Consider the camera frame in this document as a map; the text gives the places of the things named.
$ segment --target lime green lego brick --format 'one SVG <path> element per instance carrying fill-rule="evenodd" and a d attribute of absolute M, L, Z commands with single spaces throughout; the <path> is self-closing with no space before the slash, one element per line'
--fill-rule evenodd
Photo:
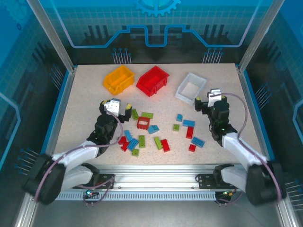
<path fill-rule="evenodd" d="M 153 118 L 153 113 L 143 112 L 143 113 L 141 114 L 141 117 L 147 117 L 147 118 L 152 119 L 152 118 Z"/>
<path fill-rule="evenodd" d="M 180 125 L 179 124 L 174 124 L 174 127 L 172 129 L 173 129 L 173 131 L 179 131 Z"/>
<path fill-rule="evenodd" d="M 139 149 L 133 149 L 132 156 L 139 156 Z"/>
<path fill-rule="evenodd" d="M 139 136 L 139 148 L 145 147 L 145 136 L 141 135 Z"/>
<path fill-rule="evenodd" d="M 159 139 L 159 137 L 155 137 L 153 139 L 155 140 L 158 150 L 162 149 L 163 146 L 162 146 L 162 143 L 161 143 L 161 140 Z"/>
<path fill-rule="evenodd" d="M 139 115 L 136 109 L 132 110 L 132 115 L 133 115 L 133 119 L 134 120 L 138 120 L 139 119 Z"/>

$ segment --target yellow bin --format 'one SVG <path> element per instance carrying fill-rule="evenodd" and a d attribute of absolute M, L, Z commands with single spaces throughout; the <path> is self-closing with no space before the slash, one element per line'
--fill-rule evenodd
<path fill-rule="evenodd" d="M 118 95 L 133 83 L 134 73 L 125 65 L 121 65 L 105 77 L 103 86 L 113 95 Z"/>

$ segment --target light blue lego brick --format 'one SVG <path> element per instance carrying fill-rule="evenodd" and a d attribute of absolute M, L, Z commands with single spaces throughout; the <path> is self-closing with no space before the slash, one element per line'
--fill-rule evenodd
<path fill-rule="evenodd" d="M 127 141 L 130 142 L 133 139 L 133 137 L 132 137 L 131 133 L 129 132 L 129 130 L 125 130 L 124 134 L 125 134 L 125 136 L 127 138 Z"/>
<path fill-rule="evenodd" d="M 195 144 L 196 146 L 202 148 L 203 145 L 205 144 L 205 142 L 203 140 L 200 140 L 198 139 L 197 137 L 194 137 L 192 140 L 191 140 L 191 143 Z"/>
<path fill-rule="evenodd" d="M 149 134 L 153 134 L 153 133 L 155 133 L 159 130 L 160 129 L 157 125 L 150 125 L 147 131 L 148 131 Z"/>
<path fill-rule="evenodd" d="M 129 149 L 129 150 L 135 149 L 135 147 L 138 145 L 138 143 L 139 143 L 138 140 L 132 139 L 132 140 L 129 142 L 129 144 L 128 144 L 128 146 L 127 146 L 127 149 Z"/>
<path fill-rule="evenodd" d="M 177 120 L 177 122 L 182 122 L 183 116 L 181 114 L 178 114 L 176 120 Z"/>
<path fill-rule="evenodd" d="M 190 121 L 190 120 L 183 120 L 183 126 L 194 127 L 195 126 L 195 122 L 194 121 Z"/>

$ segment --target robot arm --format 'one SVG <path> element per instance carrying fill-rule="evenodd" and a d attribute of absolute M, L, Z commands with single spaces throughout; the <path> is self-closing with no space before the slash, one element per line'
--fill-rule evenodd
<path fill-rule="evenodd" d="M 48 205 L 57 198 L 61 191 L 80 184 L 95 186 L 100 182 L 99 170 L 86 162 L 100 156 L 106 151 L 107 147 L 98 148 L 94 146 L 108 145 L 118 126 L 116 118 L 107 114 L 105 109 L 117 116 L 120 121 L 125 122 L 129 121 L 131 117 L 132 106 L 128 104 L 125 115 L 120 115 L 120 100 L 111 99 L 103 101 L 99 109 L 101 115 L 97 119 L 95 130 L 81 144 L 83 148 L 75 150 L 66 156 L 64 156 L 66 152 L 63 152 L 52 156 L 42 154 L 37 158 L 23 185 L 23 189 L 26 192 L 31 195 L 36 194 L 45 172 L 61 156 L 64 156 L 64 158 L 54 165 L 41 188 L 38 197 L 40 202 Z"/>
<path fill-rule="evenodd" d="M 286 197 L 286 188 L 282 176 L 281 165 L 277 162 L 270 162 L 267 158 L 256 152 L 243 139 L 239 140 L 251 151 L 251 154 L 238 140 L 238 132 L 229 124 L 229 104 L 227 97 L 214 96 L 221 94 L 219 89 L 212 89 L 207 93 L 208 102 L 202 102 L 200 98 L 195 99 L 196 111 L 207 114 L 210 125 L 209 130 L 215 141 L 220 146 L 231 152 L 245 170 L 240 170 L 232 164 L 217 166 L 214 170 L 214 177 L 217 184 L 222 182 L 232 184 L 246 192 L 249 201 L 253 205 L 272 202 L 277 199 L 276 187 L 268 171 L 262 165 L 262 159 L 272 170 L 280 187 L 282 198 Z"/>

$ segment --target enclosure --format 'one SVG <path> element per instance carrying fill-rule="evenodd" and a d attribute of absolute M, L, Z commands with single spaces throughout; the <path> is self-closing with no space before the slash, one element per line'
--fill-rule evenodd
<path fill-rule="evenodd" d="M 296 0 L 0 0 L 1 226 L 302 226 L 302 9 Z M 219 164 L 243 169 L 195 111 L 212 88 L 245 100 L 241 136 L 282 165 L 284 200 L 252 206 L 243 195 L 218 207 L 220 190 L 199 188 L 195 177 Z M 115 145 L 89 161 L 115 174 L 100 204 L 86 207 L 80 189 L 36 203 L 22 190 L 36 157 L 83 143 L 111 98 L 160 130 L 132 117 L 123 128 L 146 147 L 132 155 Z M 242 104 L 227 98 L 239 130 Z M 193 136 L 205 144 L 189 151 Z"/>

